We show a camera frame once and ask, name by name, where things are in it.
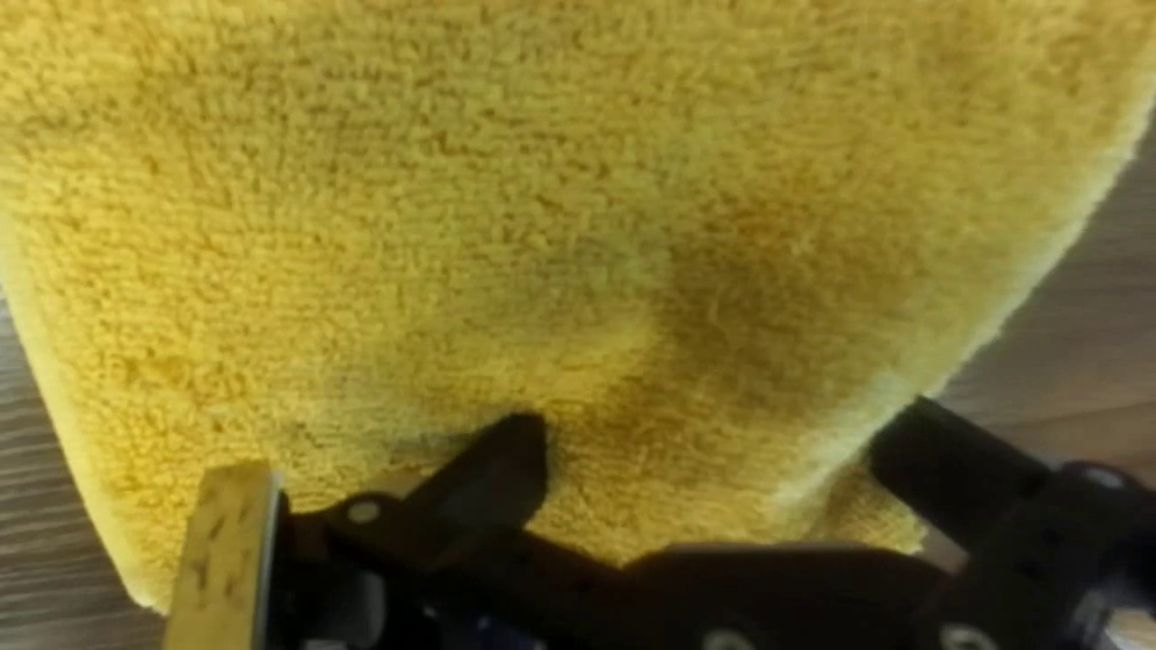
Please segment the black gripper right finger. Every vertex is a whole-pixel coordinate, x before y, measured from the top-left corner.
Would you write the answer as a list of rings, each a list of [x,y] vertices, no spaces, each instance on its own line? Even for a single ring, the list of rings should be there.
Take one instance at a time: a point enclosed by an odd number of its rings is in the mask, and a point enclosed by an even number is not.
[[[1156,615],[1156,491],[1123,468],[1044,466],[927,396],[866,462],[964,554],[918,615],[926,650],[1098,650],[1117,611]]]

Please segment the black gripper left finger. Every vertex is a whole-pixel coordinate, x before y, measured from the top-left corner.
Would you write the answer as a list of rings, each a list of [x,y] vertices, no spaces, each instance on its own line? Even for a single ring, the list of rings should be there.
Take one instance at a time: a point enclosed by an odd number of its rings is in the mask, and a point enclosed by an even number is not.
[[[281,525],[281,650],[532,650],[435,580],[482,533],[520,543],[544,501],[544,420],[506,414],[407,496],[351,496]]]

